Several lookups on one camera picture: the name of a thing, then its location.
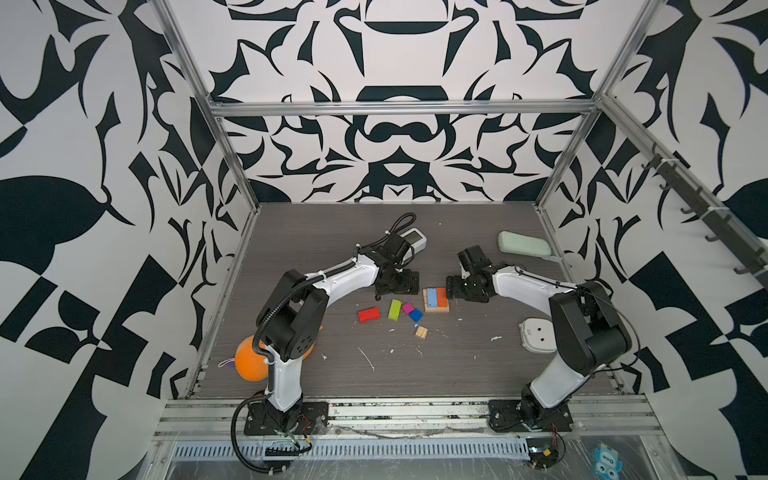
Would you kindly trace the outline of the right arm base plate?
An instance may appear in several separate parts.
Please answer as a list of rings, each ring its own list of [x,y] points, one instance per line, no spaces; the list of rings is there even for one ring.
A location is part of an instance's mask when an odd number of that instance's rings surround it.
[[[555,429],[571,432],[573,417],[567,401],[553,408],[539,406],[532,398],[491,400],[488,426],[497,433],[540,432]]]

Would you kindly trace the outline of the light blue block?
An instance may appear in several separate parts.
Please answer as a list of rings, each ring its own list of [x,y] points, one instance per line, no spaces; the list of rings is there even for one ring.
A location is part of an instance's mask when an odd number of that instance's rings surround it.
[[[426,305],[430,309],[438,307],[438,295],[436,288],[428,288],[426,290]]]

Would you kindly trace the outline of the lime green block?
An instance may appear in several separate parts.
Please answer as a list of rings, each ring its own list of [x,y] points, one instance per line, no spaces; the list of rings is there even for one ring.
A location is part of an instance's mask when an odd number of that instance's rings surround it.
[[[402,309],[402,302],[399,300],[393,299],[391,301],[391,304],[388,310],[388,315],[387,315],[388,319],[392,321],[398,321],[401,313],[401,309]]]

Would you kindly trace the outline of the red block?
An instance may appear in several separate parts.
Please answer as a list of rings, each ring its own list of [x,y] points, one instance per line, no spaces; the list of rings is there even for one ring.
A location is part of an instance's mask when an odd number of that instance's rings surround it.
[[[359,323],[365,324],[372,320],[379,320],[381,318],[381,313],[378,308],[373,307],[358,311],[357,316]]]

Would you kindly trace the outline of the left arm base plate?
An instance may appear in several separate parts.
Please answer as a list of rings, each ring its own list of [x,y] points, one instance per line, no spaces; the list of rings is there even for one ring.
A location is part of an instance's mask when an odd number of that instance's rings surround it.
[[[263,400],[248,406],[244,434],[265,436],[279,433],[311,434],[328,425],[329,405],[326,402],[299,401],[287,411],[278,410]]]

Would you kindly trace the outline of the orange block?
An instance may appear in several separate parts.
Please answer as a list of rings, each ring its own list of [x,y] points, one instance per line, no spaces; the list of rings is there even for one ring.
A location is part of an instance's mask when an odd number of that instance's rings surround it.
[[[436,289],[436,295],[437,295],[437,307],[438,308],[447,308],[449,303],[448,303],[448,299],[447,299],[446,289],[444,287],[437,288]]]

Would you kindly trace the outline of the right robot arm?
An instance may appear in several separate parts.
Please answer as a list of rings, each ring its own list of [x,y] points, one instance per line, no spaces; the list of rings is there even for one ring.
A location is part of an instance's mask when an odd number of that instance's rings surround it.
[[[494,263],[478,245],[457,254],[461,273],[446,278],[447,297],[487,303],[499,296],[545,314],[556,352],[544,371],[521,392],[519,411],[533,421],[554,411],[601,367],[633,347],[619,311],[602,285],[541,277],[512,264]]]

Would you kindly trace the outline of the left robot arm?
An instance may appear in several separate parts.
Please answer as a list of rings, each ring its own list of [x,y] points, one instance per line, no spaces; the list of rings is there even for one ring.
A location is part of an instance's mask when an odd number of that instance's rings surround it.
[[[327,307],[369,287],[377,300],[418,293],[419,273],[408,264],[426,245],[426,236],[411,228],[402,235],[391,233],[379,245],[361,247],[350,259],[326,270],[283,274],[257,317],[252,342],[268,366],[269,407],[286,414],[301,404],[303,358],[314,345]]]

